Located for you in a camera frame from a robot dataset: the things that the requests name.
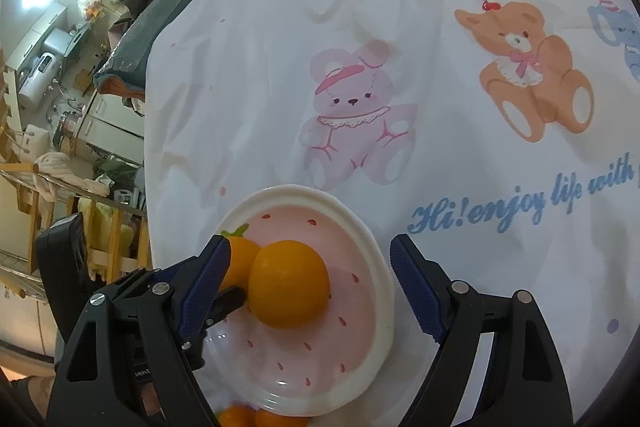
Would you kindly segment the wooden drying rack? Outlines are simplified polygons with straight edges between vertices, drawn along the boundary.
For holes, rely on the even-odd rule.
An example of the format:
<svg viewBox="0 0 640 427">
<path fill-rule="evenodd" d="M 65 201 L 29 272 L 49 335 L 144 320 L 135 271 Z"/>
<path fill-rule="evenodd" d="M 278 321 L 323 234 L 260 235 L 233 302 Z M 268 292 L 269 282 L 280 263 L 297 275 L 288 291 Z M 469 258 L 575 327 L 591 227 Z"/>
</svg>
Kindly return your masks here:
<svg viewBox="0 0 640 427">
<path fill-rule="evenodd" d="M 1 163 L 1 176 L 16 186 L 17 206 L 29 215 L 26 273 L 40 270 L 48 233 L 72 228 L 79 242 L 79 264 L 95 280 L 112 283 L 137 269 L 152 267 L 146 214 L 52 178 L 34 164 Z"/>
</svg>

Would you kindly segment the white cartoon bedsheet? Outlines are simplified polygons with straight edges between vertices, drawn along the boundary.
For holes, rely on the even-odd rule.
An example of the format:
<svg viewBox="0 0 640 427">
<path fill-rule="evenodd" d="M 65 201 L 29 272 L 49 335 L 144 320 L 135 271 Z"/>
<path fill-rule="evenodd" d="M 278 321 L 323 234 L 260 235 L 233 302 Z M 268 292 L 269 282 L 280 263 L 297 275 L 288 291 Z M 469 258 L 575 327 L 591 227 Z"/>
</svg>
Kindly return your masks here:
<svg viewBox="0 0 640 427">
<path fill-rule="evenodd" d="M 639 327 L 639 0 L 192 0 L 146 66 L 154 263 L 264 188 L 534 294 L 582 421 Z"/>
</svg>

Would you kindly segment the small orange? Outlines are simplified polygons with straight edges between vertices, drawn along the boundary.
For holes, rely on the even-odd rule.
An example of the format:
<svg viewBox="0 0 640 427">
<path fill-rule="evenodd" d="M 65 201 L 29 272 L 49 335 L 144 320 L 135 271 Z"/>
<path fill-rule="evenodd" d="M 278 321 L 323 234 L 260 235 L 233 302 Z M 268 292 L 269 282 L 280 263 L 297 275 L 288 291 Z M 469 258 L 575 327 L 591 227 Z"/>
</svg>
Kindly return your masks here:
<svg viewBox="0 0 640 427">
<path fill-rule="evenodd" d="M 255 413 L 256 427 L 307 427 L 309 422 L 306 417 L 283 416 L 266 410 Z"/>
<path fill-rule="evenodd" d="M 245 405 L 232 405 L 217 414 L 221 427 L 255 427 L 256 412 Z"/>
</svg>

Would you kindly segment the dark green blanket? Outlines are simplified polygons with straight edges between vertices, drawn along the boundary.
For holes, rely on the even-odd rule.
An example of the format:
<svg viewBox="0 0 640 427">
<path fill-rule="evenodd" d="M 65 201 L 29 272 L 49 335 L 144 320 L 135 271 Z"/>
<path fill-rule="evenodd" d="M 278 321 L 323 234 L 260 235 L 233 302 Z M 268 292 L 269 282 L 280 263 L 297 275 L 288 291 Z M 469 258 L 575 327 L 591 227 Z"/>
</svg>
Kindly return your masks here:
<svg viewBox="0 0 640 427">
<path fill-rule="evenodd" d="M 93 76 L 101 94 L 145 100 L 145 76 L 155 39 L 192 0 L 153 0 L 134 20 Z"/>
</svg>

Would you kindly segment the white cabinet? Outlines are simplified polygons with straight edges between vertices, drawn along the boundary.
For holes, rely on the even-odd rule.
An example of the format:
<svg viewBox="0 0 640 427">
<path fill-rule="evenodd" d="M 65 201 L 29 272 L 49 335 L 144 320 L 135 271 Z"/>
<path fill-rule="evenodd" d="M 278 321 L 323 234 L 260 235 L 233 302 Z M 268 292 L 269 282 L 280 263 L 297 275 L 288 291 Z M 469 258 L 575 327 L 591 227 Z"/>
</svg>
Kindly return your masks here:
<svg viewBox="0 0 640 427">
<path fill-rule="evenodd" d="M 141 165 L 144 157 L 144 118 L 117 95 L 96 92 L 77 138 L 104 153 Z"/>
</svg>

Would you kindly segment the large orange with leaf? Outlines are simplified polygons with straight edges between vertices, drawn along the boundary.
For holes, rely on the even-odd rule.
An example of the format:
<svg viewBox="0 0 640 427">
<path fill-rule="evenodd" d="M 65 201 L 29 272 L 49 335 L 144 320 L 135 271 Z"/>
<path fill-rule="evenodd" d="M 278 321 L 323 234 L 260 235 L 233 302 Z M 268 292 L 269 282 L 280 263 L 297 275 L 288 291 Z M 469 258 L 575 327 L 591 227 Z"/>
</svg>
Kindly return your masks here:
<svg viewBox="0 0 640 427">
<path fill-rule="evenodd" d="M 225 291 L 230 287 L 247 290 L 250 269 L 252 269 L 255 258 L 260 251 L 260 246 L 245 236 L 249 227 L 248 223 L 243 223 L 233 232 L 220 232 L 228 239 L 231 251 L 229 269 L 220 284 L 220 291 Z"/>
</svg>

